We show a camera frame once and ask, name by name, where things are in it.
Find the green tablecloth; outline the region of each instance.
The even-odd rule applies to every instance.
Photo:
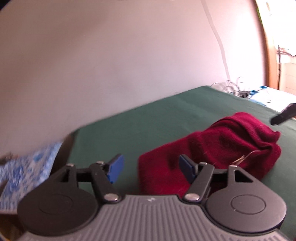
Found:
[[[215,121],[241,111],[254,115],[267,125],[276,114],[248,100],[207,86],[199,87],[79,129],[68,162],[88,167],[95,161],[108,161],[122,153],[125,168],[115,187],[121,193],[137,193],[137,160],[141,154],[194,131],[202,131]],[[288,212],[281,230],[295,238],[296,122],[289,120],[271,128],[281,132],[282,154],[262,181],[285,200]],[[81,186],[90,190],[90,186]]]

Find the red knit hat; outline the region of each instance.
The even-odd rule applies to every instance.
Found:
[[[208,129],[165,144],[139,158],[139,181],[143,194],[179,194],[189,183],[178,167],[179,155],[194,162],[205,161],[216,168],[227,169],[235,162],[257,179],[263,178],[281,154],[276,144],[280,132],[250,114],[239,112],[225,117]]]

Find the circular black disc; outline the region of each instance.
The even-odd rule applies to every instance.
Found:
[[[17,212],[28,231],[60,236],[81,229],[97,210],[97,201],[90,193],[67,183],[53,183],[46,190],[37,188],[26,195]]]
[[[283,199],[259,181],[236,183],[213,193],[206,209],[216,222],[242,233],[278,227],[287,210]]]

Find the metal rivet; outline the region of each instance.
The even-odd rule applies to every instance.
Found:
[[[119,196],[115,193],[107,193],[104,195],[104,199],[110,202],[115,202],[119,199]]]
[[[184,198],[190,202],[196,202],[199,200],[200,196],[196,193],[187,193]]]

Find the blue and white patterned cloth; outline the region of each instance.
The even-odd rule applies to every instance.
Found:
[[[49,177],[61,144],[48,145],[0,166],[0,186],[7,181],[0,196],[0,214],[16,214],[19,201]]]

